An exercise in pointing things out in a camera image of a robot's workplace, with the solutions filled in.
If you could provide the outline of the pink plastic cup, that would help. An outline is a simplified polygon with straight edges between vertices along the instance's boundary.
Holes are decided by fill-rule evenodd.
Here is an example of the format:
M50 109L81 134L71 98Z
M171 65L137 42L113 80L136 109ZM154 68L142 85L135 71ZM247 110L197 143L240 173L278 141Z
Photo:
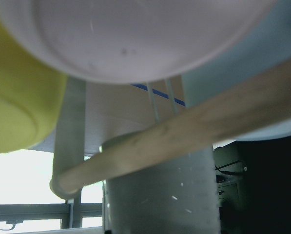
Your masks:
M0 0L0 22L30 54L78 78L155 81L216 58L273 0Z

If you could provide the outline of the grey plastic cup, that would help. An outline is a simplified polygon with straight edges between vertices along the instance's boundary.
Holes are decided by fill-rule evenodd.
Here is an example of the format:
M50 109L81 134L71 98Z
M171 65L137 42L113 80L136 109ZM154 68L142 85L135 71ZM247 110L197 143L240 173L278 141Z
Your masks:
M218 234L213 148L103 182L107 234Z

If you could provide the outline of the yellow plastic cup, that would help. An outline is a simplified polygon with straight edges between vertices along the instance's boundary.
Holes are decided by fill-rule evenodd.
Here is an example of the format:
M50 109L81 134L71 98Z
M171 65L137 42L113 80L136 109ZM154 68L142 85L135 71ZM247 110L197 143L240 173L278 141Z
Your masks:
M67 76L28 54L0 22L0 153L33 146L54 129Z

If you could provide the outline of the light blue plastic cup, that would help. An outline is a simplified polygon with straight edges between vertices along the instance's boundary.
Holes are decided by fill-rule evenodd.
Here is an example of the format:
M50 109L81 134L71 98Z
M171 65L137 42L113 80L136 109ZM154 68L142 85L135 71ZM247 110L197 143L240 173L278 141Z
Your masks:
M291 58L291 0L279 0L239 43L182 75L187 108Z

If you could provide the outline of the brown paper table cover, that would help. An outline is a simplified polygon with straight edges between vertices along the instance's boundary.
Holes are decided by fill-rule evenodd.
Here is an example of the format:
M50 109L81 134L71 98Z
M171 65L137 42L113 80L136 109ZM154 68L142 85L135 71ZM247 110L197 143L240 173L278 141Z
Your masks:
M144 85L144 84L141 84L141 83L133 83L133 84L131 84L131 85L132 85L133 87L139 88L139 89L141 89L141 90L148 91L148 87L147 87L146 85ZM164 93L164 92L162 92L162 91L159 91L159 90L157 90L157 89L152 89L152 91L153 91L153 93L154 93L155 95L157 95L157 96L163 97L163 98L165 98L165 99L169 99L168 94L166 94L166 93ZM181 99L174 98L174 101L175 101L175 103L177 103L177 104L179 104L179 105L181 105L181 106L184 106L184 107L186 106L185 102L184 102L183 100L181 100Z

